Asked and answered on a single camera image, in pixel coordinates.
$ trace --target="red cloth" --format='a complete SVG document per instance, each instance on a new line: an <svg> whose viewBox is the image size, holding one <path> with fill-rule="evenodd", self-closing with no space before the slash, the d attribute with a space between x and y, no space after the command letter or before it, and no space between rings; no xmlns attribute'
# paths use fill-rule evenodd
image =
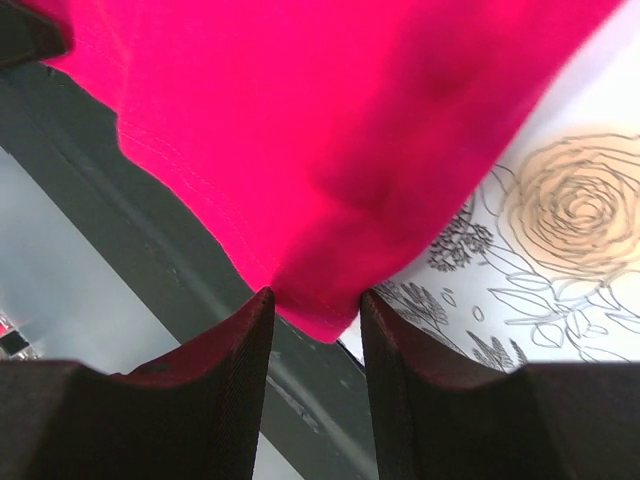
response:
<svg viewBox="0 0 640 480"><path fill-rule="evenodd" d="M280 313L333 341L415 258L620 0L28 0Z"/></svg>

